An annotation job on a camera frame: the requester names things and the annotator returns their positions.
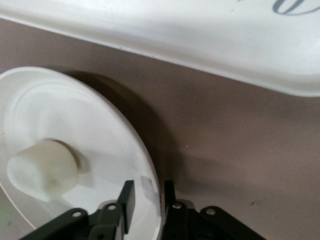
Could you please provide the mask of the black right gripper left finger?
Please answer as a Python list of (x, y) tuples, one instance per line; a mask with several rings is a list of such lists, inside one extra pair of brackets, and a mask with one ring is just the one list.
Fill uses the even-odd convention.
[(135, 209), (135, 184), (127, 180), (116, 201), (94, 213), (70, 209), (28, 235), (23, 240), (123, 240), (129, 233)]

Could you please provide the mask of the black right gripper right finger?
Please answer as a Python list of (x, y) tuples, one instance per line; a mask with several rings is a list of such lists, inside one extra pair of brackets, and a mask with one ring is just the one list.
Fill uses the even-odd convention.
[(217, 206), (199, 212), (176, 198), (174, 182), (164, 182), (165, 240), (263, 240), (264, 237)]

